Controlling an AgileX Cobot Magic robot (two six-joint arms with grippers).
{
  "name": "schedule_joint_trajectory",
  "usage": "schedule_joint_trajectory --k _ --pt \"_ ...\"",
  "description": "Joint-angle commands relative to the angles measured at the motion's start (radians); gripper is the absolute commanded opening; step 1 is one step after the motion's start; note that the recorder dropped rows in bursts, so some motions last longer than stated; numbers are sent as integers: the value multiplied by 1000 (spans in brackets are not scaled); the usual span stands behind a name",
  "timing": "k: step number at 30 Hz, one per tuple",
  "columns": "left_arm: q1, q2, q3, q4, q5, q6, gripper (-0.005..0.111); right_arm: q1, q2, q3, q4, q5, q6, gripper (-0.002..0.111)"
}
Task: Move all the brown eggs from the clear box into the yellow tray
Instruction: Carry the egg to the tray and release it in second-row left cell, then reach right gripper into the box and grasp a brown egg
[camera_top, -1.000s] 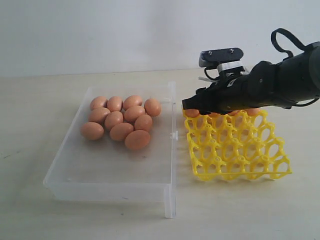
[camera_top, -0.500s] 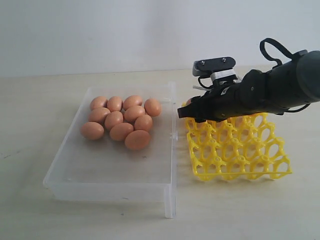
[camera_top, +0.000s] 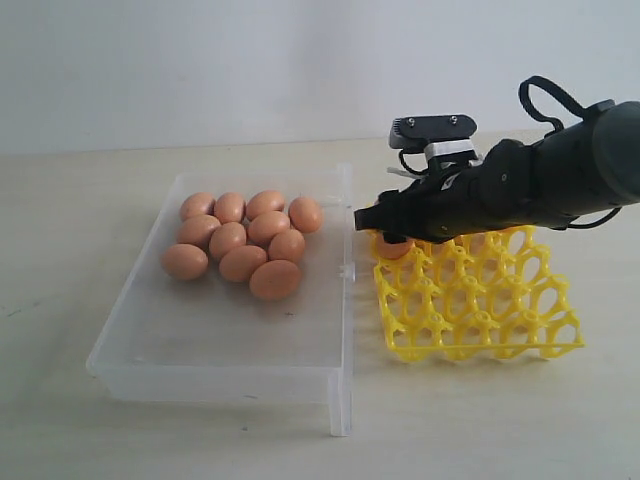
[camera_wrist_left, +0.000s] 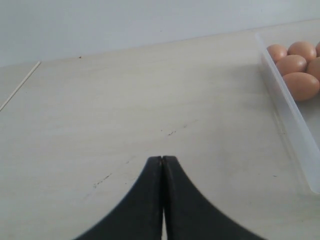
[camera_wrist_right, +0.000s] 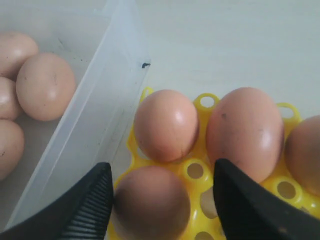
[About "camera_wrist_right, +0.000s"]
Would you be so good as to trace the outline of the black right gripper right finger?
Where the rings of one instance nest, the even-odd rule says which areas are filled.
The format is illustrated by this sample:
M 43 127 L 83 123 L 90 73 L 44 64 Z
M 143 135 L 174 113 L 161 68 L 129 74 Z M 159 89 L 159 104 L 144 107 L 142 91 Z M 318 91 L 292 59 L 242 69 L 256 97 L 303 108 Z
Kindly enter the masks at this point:
M 271 194 L 231 161 L 214 164 L 213 198 L 228 240 L 318 240 L 320 221 Z

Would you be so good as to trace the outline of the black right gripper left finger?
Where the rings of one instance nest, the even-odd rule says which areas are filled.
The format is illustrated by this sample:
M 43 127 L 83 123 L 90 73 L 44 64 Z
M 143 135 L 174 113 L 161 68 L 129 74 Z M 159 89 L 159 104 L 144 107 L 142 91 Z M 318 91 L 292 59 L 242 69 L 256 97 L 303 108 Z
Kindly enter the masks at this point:
M 2 240 L 103 240 L 114 189 L 111 165 L 97 163 L 62 196 L 0 234 Z

